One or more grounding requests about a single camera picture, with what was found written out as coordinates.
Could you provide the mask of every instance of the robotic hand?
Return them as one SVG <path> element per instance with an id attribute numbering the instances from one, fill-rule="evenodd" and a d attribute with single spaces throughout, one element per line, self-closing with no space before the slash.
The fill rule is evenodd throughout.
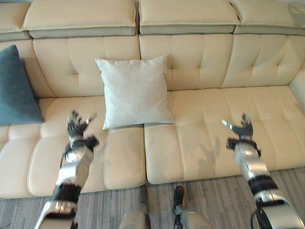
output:
<path id="1" fill-rule="evenodd" d="M 261 229 L 305 229 L 304 223 L 271 178 L 266 164 L 260 159 L 261 151 L 252 140 L 253 127 L 250 118 L 243 114 L 241 126 L 225 120 L 239 139 L 228 138 L 227 148 L 234 150 L 234 161 L 248 182 L 257 206 L 255 212 Z"/>
<path id="2" fill-rule="evenodd" d="M 93 160 L 93 148 L 99 144 L 95 136 L 84 139 L 88 124 L 96 117 L 89 116 L 84 122 L 78 112 L 73 110 L 67 120 L 67 133 L 70 144 L 66 146 L 61 158 L 61 165 L 56 187 L 41 212 L 35 229 L 77 229 L 73 222 L 77 202 Z"/>

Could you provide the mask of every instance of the white throw pillow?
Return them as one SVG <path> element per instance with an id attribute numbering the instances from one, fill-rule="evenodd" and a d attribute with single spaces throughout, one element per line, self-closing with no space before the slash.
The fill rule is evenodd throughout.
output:
<path id="1" fill-rule="evenodd" d="M 167 109 L 167 56 L 152 60 L 95 60 L 105 84 L 103 129 L 143 123 L 172 123 Z"/>

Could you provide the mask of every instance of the sofa backrest cushion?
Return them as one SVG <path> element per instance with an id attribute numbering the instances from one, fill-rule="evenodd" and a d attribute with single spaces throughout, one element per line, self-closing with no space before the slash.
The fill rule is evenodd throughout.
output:
<path id="1" fill-rule="evenodd" d="M 228 70 L 221 87 L 288 84 L 305 61 L 305 37 L 234 35 Z"/>
<path id="2" fill-rule="evenodd" d="M 140 35 L 143 60 L 168 55 L 168 91 L 219 88 L 229 63 L 233 36 Z"/>
<path id="3" fill-rule="evenodd" d="M 56 97 L 104 95 L 96 58 L 140 59 L 137 36 L 37 39 L 33 46 Z"/>
<path id="4" fill-rule="evenodd" d="M 288 84 L 305 62 L 305 37 L 140 35 L 141 58 L 169 55 L 168 91 Z"/>

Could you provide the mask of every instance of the tufted leather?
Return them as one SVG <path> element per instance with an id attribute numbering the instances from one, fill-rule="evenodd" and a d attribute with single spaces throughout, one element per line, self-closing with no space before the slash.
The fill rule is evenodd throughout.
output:
<path id="1" fill-rule="evenodd" d="M 221 87 L 285 85 L 305 61 L 305 37 L 234 35 L 230 63 Z"/>
<path id="2" fill-rule="evenodd" d="M 231 34 L 140 35 L 139 40 L 143 60 L 169 55 L 168 91 L 219 88 L 233 44 Z"/>
<path id="3" fill-rule="evenodd" d="M 23 19 L 30 3 L 0 3 L 0 41 L 22 40 L 30 38 L 22 31 Z"/>
<path id="4" fill-rule="evenodd" d="M 137 36 L 37 39 L 33 46 L 45 79 L 56 97 L 104 95 L 95 58 L 140 58 Z"/>
<path id="5" fill-rule="evenodd" d="M 140 186 L 145 183 L 143 127 L 103 131 L 103 96 L 40 99 L 43 124 L 0 126 L 0 196 L 21 198 L 49 196 L 58 176 L 59 162 L 69 143 L 65 123 L 77 109 L 83 117 L 98 116 L 86 135 L 94 134 L 100 145 L 82 192 Z"/>
<path id="6" fill-rule="evenodd" d="M 153 184 L 237 175 L 234 134 L 221 119 L 238 123 L 247 113 L 269 169 L 302 166 L 304 110 L 289 86 L 175 91 L 168 103 L 176 123 L 144 125 L 148 181 Z"/>
<path id="7" fill-rule="evenodd" d="M 305 37 L 259 34 L 140 36 L 142 59 L 169 55 L 169 91 L 288 84 L 305 61 Z"/>

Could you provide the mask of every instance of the sofa armrest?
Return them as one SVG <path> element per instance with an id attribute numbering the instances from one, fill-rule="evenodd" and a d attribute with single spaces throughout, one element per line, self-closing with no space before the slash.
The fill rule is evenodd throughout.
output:
<path id="1" fill-rule="evenodd" d="M 290 86 L 303 108 L 305 108 L 305 64 L 298 75 L 290 82 Z"/>

